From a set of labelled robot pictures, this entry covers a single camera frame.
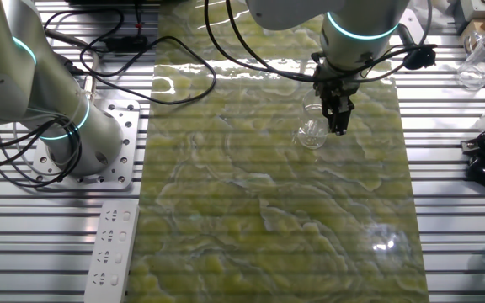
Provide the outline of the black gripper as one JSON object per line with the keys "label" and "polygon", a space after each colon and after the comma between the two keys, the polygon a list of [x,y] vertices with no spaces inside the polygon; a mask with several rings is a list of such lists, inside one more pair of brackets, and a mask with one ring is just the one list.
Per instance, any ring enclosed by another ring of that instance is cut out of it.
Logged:
{"label": "black gripper", "polygon": [[[316,98],[322,102],[322,115],[328,120],[328,130],[334,131],[337,136],[342,136],[347,133],[349,118],[351,111],[354,109],[354,104],[351,98],[359,90],[357,82],[348,80],[332,80],[313,82],[313,89],[315,90]],[[332,100],[339,98],[337,106],[337,116],[335,121],[335,112],[332,104],[325,100]]]}

